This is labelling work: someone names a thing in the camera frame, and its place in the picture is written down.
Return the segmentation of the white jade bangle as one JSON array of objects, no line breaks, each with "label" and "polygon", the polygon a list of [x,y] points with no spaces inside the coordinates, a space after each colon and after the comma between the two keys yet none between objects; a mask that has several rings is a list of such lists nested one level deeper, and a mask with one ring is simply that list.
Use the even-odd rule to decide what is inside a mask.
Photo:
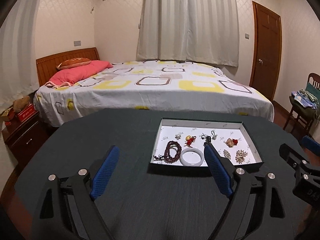
[{"label": "white jade bangle", "polygon": [[180,163],[183,166],[199,167],[204,162],[204,154],[197,148],[186,148],[181,152]]}]

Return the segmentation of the brown wooden door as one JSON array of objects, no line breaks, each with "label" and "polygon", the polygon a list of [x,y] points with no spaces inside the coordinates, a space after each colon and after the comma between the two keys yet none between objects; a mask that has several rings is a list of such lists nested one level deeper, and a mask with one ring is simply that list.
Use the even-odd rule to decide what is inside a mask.
[{"label": "brown wooden door", "polygon": [[254,51],[249,85],[272,101],[279,78],[282,50],[280,15],[253,3]]}]

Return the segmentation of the bed with patterned sheet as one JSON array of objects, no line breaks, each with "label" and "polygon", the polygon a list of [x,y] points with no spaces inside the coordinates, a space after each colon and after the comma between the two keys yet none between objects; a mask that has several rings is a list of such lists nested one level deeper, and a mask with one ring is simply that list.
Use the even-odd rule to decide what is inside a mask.
[{"label": "bed with patterned sheet", "polygon": [[105,108],[202,111],[274,119],[270,100],[206,64],[174,61],[114,64],[86,79],[41,86],[34,105],[52,126]]}]

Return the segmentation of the pink flower tassel brooch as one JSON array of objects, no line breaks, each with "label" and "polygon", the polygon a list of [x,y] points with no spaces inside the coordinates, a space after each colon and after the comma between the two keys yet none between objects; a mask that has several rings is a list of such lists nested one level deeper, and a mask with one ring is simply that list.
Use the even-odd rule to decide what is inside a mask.
[{"label": "pink flower tassel brooch", "polygon": [[245,162],[245,158],[248,156],[248,153],[244,150],[237,150],[235,154],[235,161],[239,164]]}]

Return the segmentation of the red gift box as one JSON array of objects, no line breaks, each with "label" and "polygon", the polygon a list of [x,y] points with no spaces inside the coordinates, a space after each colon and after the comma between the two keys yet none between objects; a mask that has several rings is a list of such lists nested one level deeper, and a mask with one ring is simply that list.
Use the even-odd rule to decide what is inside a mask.
[{"label": "red gift box", "polygon": [[19,122],[24,122],[29,119],[36,112],[33,104],[29,104],[24,109],[20,111],[20,113],[16,113],[17,120]]}]

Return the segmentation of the rose gold flower brooch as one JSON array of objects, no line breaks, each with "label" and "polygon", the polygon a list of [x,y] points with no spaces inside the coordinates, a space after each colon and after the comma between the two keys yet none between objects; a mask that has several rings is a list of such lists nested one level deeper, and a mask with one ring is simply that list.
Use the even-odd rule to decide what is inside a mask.
[{"label": "rose gold flower brooch", "polygon": [[228,138],[226,141],[225,141],[225,144],[229,147],[229,148],[232,148],[234,146],[234,142],[231,138]]}]

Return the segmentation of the wooden chair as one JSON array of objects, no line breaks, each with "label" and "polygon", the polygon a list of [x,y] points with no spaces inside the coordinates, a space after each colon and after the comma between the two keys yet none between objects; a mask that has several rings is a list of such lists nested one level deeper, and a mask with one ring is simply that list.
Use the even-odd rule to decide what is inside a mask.
[{"label": "wooden chair", "polygon": [[[308,75],[307,83],[311,83],[315,88],[319,89],[319,75],[316,73],[310,73]],[[291,103],[291,111],[289,112],[289,116],[285,122],[283,130],[286,129],[289,121],[293,120],[295,123],[292,128],[292,132],[294,131],[297,124],[301,123],[304,125],[304,133],[309,134],[310,129],[315,120],[319,120],[319,116],[316,117],[315,110],[307,108],[304,109],[297,102],[294,102],[293,96],[289,96],[289,100]]]}]

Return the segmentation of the black bead tassel strand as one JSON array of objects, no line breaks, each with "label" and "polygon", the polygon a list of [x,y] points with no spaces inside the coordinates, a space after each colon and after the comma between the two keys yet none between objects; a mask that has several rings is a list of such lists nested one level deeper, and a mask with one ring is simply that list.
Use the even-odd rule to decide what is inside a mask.
[{"label": "black bead tassel strand", "polygon": [[164,161],[165,156],[164,155],[158,155],[158,156],[153,156],[154,161]]}]

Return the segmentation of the white grey curtain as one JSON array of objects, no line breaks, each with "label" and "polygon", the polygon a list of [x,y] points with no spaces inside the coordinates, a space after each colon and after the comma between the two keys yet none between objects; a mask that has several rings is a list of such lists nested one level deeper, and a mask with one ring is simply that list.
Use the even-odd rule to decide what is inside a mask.
[{"label": "white grey curtain", "polygon": [[144,0],[137,58],[237,67],[236,0]]}]

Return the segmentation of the pink folded quilt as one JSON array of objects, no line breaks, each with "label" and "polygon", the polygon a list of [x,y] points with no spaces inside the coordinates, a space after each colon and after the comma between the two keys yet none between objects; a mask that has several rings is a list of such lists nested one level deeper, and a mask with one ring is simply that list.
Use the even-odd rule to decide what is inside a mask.
[{"label": "pink folded quilt", "polygon": [[87,65],[59,70],[44,85],[50,88],[71,87],[105,69],[112,68],[108,61],[94,60]]}]

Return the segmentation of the pile of clothes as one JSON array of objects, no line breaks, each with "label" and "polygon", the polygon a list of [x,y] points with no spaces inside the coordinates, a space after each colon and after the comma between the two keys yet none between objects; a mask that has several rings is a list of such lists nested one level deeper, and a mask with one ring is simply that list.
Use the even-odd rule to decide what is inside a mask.
[{"label": "pile of clothes", "polygon": [[315,110],[316,117],[319,116],[319,89],[315,88],[311,83],[307,83],[305,89],[292,91],[294,102],[297,102],[304,109],[310,108]]}]

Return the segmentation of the silver crystal leaf brooch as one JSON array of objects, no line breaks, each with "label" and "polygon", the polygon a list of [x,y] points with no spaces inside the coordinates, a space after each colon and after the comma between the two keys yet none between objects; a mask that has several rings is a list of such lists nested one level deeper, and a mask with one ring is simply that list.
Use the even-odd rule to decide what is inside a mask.
[{"label": "silver crystal leaf brooch", "polygon": [[227,150],[223,150],[223,155],[225,158],[231,159],[231,155]]}]

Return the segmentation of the dark grey tablecloth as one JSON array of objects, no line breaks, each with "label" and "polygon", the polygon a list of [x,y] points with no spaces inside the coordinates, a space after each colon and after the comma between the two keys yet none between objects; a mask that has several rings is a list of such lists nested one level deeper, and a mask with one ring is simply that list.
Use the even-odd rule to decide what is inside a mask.
[{"label": "dark grey tablecloth", "polygon": [[163,118],[244,123],[265,170],[276,176],[294,230],[306,203],[295,197],[294,171],[279,156],[281,144],[302,153],[298,141],[261,117],[210,112],[161,112],[103,109],[63,124],[22,171],[15,190],[34,213],[49,175],[68,177],[87,168],[112,146],[120,158],[96,205],[116,239],[207,239],[227,205],[213,178],[172,177],[147,172]]}]

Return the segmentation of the green tray white lining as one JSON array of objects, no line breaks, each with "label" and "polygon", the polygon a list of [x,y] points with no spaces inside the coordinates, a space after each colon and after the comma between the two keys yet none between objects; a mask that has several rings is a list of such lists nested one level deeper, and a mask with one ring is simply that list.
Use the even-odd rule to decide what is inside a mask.
[{"label": "green tray white lining", "polygon": [[[180,140],[175,139],[175,135],[181,133]],[[258,148],[248,128],[239,121],[195,121],[162,119],[153,146],[151,160],[148,169],[151,173],[180,177],[207,177],[211,173],[206,160],[199,167],[183,166],[180,163],[181,152],[186,147],[185,137],[196,136],[196,141],[192,143],[192,148],[197,148],[204,154],[206,142],[210,142],[219,156],[224,157],[223,150],[227,150],[231,159],[229,160],[235,167],[244,168],[248,172],[257,172],[263,165],[263,158],[260,156]],[[238,144],[229,148],[225,141],[237,139]],[[235,161],[237,150],[244,150],[248,153],[245,162],[239,164]],[[164,155],[164,161],[154,161],[153,156]]]}]

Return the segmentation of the orange brown pillow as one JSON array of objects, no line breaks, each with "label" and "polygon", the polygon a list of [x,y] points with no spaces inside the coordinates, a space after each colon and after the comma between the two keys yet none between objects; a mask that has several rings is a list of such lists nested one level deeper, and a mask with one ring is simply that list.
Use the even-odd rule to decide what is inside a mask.
[{"label": "orange brown pillow", "polygon": [[69,69],[69,68],[74,68],[74,67],[79,67],[79,66],[85,66],[89,63],[91,63],[90,59],[85,58],[85,57],[77,57],[77,58],[68,59],[66,61],[63,61],[56,68],[57,68],[57,70]]}]

